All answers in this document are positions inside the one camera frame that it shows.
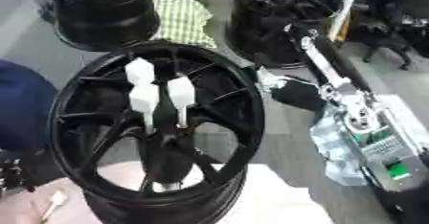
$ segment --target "white foam block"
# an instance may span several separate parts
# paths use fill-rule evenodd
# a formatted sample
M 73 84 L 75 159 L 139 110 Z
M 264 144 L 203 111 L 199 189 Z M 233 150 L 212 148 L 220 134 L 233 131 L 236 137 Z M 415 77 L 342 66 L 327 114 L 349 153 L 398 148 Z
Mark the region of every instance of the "white foam block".
M 143 58 L 136 58 L 125 66 L 126 77 L 134 85 L 151 83 L 155 80 L 155 68 L 152 63 Z
M 145 117 L 148 131 L 153 128 L 153 112 L 159 102 L 159 87 L 151 83 L 137 83 L 129 93 L 131 108 Z
M 195 104 L 195 87 L 188 77 L 169 81 L 169 96 L 179 112 L 179 124 L 187 126 L 188 106 Z

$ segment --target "green display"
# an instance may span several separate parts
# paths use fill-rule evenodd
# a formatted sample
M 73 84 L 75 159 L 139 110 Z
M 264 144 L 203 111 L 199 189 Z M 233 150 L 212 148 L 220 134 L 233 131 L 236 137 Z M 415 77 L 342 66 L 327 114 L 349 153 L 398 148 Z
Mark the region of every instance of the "green display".
M 396 162 L 393 164 L 389 164 L 386 166 L 386 168 L 389 171 L 389 174 L 394 178 L 410 173 L 410 171 L 407 169 L 405 164 L 402 162 Z

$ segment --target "robotic arm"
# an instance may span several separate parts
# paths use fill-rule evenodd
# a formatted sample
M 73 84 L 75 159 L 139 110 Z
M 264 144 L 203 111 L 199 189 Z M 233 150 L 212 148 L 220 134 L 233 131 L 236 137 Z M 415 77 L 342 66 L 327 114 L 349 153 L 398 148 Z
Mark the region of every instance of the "robotic arm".
M 335 121 L 339 128 L 344 128 L 338 133 L 345 146 L 378 187 L 400 192 L 418 188 L 427 181 L 427 166 L 420 159 L 425 145 L 413 140 L 393 111 L 377 98 L 328 38 L 317 30 L 284 24 L 284 20 L 276 18 L 267 18 L 265 25 L 290 36 L 318 82 L 274 76 L 261 67 L 259 80 L 274 100 L 312 111 L 322 111 L 327 103 L 334 107 Z

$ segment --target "black wheel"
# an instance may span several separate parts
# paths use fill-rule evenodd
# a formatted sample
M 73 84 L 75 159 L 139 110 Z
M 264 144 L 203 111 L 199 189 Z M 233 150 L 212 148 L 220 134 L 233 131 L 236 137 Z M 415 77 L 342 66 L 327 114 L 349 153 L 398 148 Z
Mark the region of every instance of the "black wheel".
M 159 27 L 152 0 L 40 0 L 67 44 L 112 51 L 147 41 Z
M 155 83 L 160 87 L 176 74 L 190 78 L 196 104 L 188 109 L 187 128 L 178 128 L 172 121 L 174 129 L 168 133 L 159 129 L 146 134 L 143 116 L 130 109 L 127 98 L 132 85 L 124 67 L 136 57 L 155 65 Z M 194 147 L 192 135 L 204 123 L 216 123 L 237 138 L 237 148 L 221 169 Z M 59 93 L 50 119 L 59 166 L 84 189 L 97 214 L 116 216 L 111 221 L 101 217 L 104 223 L 141 223 L 143 219 L 149 224 L 214 223 L 237 199 L 263 127 L 260 94 L 238 66 L 219 54 L 168 42 L 130 47 L 93 61 Z M 98 174 L 100 158 L 123 137 L 133 138 L 143 148 L 139 155 L 145 177 L 137 189 L 120 187 Z M 189 165 L 202 172 L 200 182 L 180 190 L 154 191 L 154 183 L 181 181 Z
M 234 52 L 253 62 L 257 53 L 265 54 L 270 60 L 265 66 L 270 68 L 303 67 L 293 39 L 283 31 L 267 29 L 263 18 L 284 18 L 323 30 L 341 8 L 342 0 L 234 0 L 226 28 L 227 43 Z

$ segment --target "white cloth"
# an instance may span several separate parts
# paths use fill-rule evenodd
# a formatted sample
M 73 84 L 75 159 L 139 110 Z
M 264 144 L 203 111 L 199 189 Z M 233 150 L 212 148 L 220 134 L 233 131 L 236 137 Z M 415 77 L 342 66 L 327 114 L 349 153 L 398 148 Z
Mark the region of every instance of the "white cloth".
M 118 180 L 116 184 L 136 189 L 143 177 L 143 173 L 139 172 L 142 172 L 140 162 L 124 162 L 103 168 L 101 175 Z M 185 179 L 185 185 L 191 184 L 201 177 L 201 174 L 193 170 L 190 176 Z M 4 216 L 14 213 L 19 206 L 28 205 L 30 199 L 40 204 L 48 200 L 58 189 L 67 194 L 68 201 L 53 213 L 48 224 L 101 224 L 84 202 L 81 189 L 67 178 L 42 186 L 36 193 L 22 192 L 2 199 L 0 216 L 3 219 Z M 308 189 L 288 186 L 267 166 L 250 165 L 241 196 L 218 223 L 333 224 L 334 222 L 320 205 L 312 201 Z

